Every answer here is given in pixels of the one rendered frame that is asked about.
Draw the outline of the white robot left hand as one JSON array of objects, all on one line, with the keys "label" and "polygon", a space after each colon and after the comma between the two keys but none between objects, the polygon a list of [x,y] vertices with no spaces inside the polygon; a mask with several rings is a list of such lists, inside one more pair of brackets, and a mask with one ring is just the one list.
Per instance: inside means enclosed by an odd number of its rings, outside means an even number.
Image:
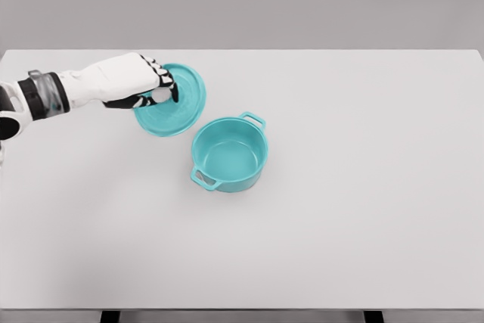
[{"label": "white robot left hand", "polygon": [[179,102],[178,84],[172,73],[153,58],[131,52],[96,64],[101,72],[98,92],[110,109],[150,107]]}]

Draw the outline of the teal pot lid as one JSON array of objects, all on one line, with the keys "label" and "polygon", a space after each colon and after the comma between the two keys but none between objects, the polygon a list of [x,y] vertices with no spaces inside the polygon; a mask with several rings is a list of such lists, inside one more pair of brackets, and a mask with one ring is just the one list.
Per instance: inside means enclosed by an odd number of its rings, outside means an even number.
[{"label": "teal pot lid", "polygon": [[171,98],[153,106],[134,109],[142,129],[158,137],[181,134],[200,118],[206,103],[206,87],[193,68],[177,63],[164,64],[178,86],[178,103]]}]

